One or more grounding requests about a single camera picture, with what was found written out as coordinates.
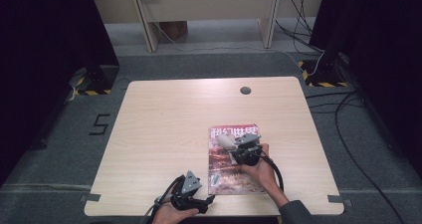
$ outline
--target black cloth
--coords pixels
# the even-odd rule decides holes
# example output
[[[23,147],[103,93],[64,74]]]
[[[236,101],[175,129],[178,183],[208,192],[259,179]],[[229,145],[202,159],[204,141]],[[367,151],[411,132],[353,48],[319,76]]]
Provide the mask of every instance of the black cloth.
[[[283,224],[315,224],[310,211],[302,201],[291,201],[280,209]]]

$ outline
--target magazine cover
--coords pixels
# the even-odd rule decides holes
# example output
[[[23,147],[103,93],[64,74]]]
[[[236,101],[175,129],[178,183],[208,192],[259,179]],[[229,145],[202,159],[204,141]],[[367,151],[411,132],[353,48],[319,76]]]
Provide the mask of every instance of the magazine cover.
[[[234,135],[238,138],[245,133],[258,134],[258,127],[255,124],[240,124],[209,128],[208,193],[210,195],[265,193],[260,184],[240,170],[240,165],[232,164],[229,153],[217,141],[217,137],[221,134]]]

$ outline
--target wooden table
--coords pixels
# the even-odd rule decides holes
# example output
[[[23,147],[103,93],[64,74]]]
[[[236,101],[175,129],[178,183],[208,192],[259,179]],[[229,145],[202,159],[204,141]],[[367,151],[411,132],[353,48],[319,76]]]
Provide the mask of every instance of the wooden table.
[[[249,95],[240,93],[249,87]],[[89,216],[143,215],[187,170],[208,196],[208,128],[255,123],[270,144],[291,200],[312,214],[340,214],[342,203],[302,88],[296,78],[132,82],[118,113],[91,194]],[[279,215],[267,194],[218,195],[206,216]]]

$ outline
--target person's right hand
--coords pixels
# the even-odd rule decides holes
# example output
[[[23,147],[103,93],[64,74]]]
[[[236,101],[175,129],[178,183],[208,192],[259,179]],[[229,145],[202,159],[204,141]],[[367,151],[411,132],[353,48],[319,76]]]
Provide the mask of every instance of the person's right hand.
[[[262,143],[261,147],[264,151],[261,153],[261,155],[265,155],[265,153],[267,153],[268,157],[270,158],[270,147],[266,143]],[[248,166],[243,164],[241,166],[241,170],[257,180],[258,183],[264,187],[264,189],[271,196],[279,208],[289,202],[289,199],[277,184],[273,167],[271,167],[267,161],[260,158],[257,165]]]

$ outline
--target yellow and black hazard tape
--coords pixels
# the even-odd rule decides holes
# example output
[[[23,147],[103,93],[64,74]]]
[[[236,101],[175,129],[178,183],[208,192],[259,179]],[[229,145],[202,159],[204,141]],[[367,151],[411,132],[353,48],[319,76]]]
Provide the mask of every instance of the yellow and black hazard tape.
[[[304,69],[304,62],[298,62],[299,67],[302,69],[302,76],[304,77],[305,84],[309,87],[347,87],[346,82],[331,82],[331,81],[312,81],[306,69]]]
[[[84,82],[85,76],[82,76],[79,81],[78,84],[76,86],[76,95],[81,95],[81,96],[97,96],[97,95],[109,95],[111,90],[94,90],[94,91],[80,91],[78,90],[78,86],[80,86],[83,82]]]

